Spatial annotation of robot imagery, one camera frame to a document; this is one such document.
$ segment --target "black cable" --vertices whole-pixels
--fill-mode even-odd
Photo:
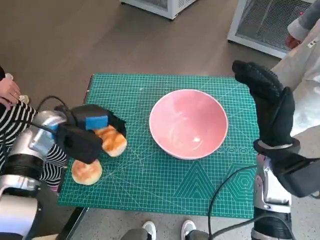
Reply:
[[[57,99],[59,102],[62,103],[62,105],[66,108],[67,111],[70,111],[67,104],[61,98],[54,96],[54,95],[49,95],[49,96],[46,96],[44,99],[42,99],[42,101],[39,103],[38,107],[36,108],[37,113],[39,112],[42,105],[49,99]]]
[[[246,226],[248,224],[254,223],[254,222],[259,221],[260,219],[264,219],[264,218],[279,219],[285,225],[285,227],[288,229],[288,231],[290,232],[291,239],[292,240],[297,240],[296,237],[294,236],[294,233],[292,232],[292,229],[289,227],[289,225],[281,217],[275,216],[275,215],[272,215],[272,214],[263,214],[261,216],[257,216],[257,217],[255,217],[253,219],[250,219],[248,221],[244,221],[242,223],[238,223],[238,224],[223,228],[223,229],[221,229],[219,231],[216,231],[212,236],[210,236],[209,240],[213,240],[214,238],[218,237],[221,234],[224,234],[224,233],[229,232],[229,231],[234,230],[234,229],[238,229],[238,228],[244,227],[244,226]]]
[[[45,130],[47,132],[50,132],[50,133],[52,133],[54,135],[56,134],[56,131],[54,131],[54,130],[46,127],[46,126],[42,126],[42,125],[39,125],[37,123],[34,123],[32,121],[25,121],[25,120],[20,120],[20,119],[13,120],[13,121],[16,122],[16,123],[29,124],[29,125],[37,127],[38,129],[42,129],[42,130]]]
[[[240,173],[242,171],[245,171],[245,170],[248,170],[248,169],[254,169],[256,168],[257,165],[252,165],[252,166],[246,166],[246,167],[243,167],[243,168],[240,168],[238,169],[237,171],[235,171],[234,173],[232,173],[226,180],[224,180],[224,182],[219,186],[219,188],[217,189],[217,191],[214,193],[213,195],[213,198],[210,202],[210,205],[209,205],[209,212],[208,212],[208,229],[209,229],[209,236],[211,237],[212,235],[212,231],[211,231],[211,214],[212,214],[212,210],[213,210],[213,207],[214,207],[214,203],[216,201],[216,198],[220,192],[220,190],[222,189],[222,187],[227,183],[229,182],[229,180],[234,176],[236,175],[237,173]]]
[[[49,99],[57,99],[59,102],[61,102],[63,104],[63,106],[66,108],[67,111],[70,111],[67,104],[59,97],[57,96],[54,96],[54,95],[49,95],[49,96],[46,96],[44,99],[42,99],[42,101],[39,103],[38,107],[36,108],[36,113],[39,112],[40,108],[42,107],[42,105]],[[35,126],[39,129],[43,129],[45,131],[48,131],[52,134],[56,134],[56,132],[46,126],[42,126],[42,125],[39,125],[37,123],[34,123],[32,121],[25,121],[25,120],[20,120],[20,119],[17,119],[17,120],[14,120],[13,122],[17,122],[17,123],[22,123],[22,124],[28,124],[27,128],[30,127],[30,125],[32,126]],[[8,160],[8,152],[7,152],[7,145],[6,145],[6,139],[7,139],[7,134],[6,134],[6,131],[3,132],[3,135],[2,135],[2,150],[3,150],[3,154],[4,154],[4,160],[7,161]]]

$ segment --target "white sneaker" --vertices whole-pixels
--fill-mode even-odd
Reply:
[[[152,240],[156,240],[156,225],[152,221],[147,221],[145,224],[143,224],[142,228],[145,229],[152,236]]]
[[[195,223],[191,220],[186,220],[181,228],[181,240],[186,240],[186,236],[193,230],[197,230]]]

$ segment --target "bread bun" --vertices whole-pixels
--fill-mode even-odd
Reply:
[[[102,175],[102,167],[98,159],[91,164],[85,164],[79,160],[74,160],[71,168],[73,180],[77,184],[95,184]]]
[[[109,125],[94,132],[102,139],[102,149],[110,157],[118,157],[126,150],[128,144],[126,138],[113,126]]]

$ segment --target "gloved hand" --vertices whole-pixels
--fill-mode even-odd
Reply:
[[[292,144],[295,101],[289,87],[283,87],[271,70],[253,62],[234,61],[235,79],[249,87],[255,101],[259,139],[271,146]]]

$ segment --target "wooden floor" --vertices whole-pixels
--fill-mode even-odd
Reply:
[[[277,58],[227,43],[236,5],[199,0],[171,22],[118,0],[3,0],[0,65],[32,104],[57,95],[70,106],[97,72],[231,76],[234,60],[274,66]],[[68,214],[49,202],[42,233],[54,234]]]

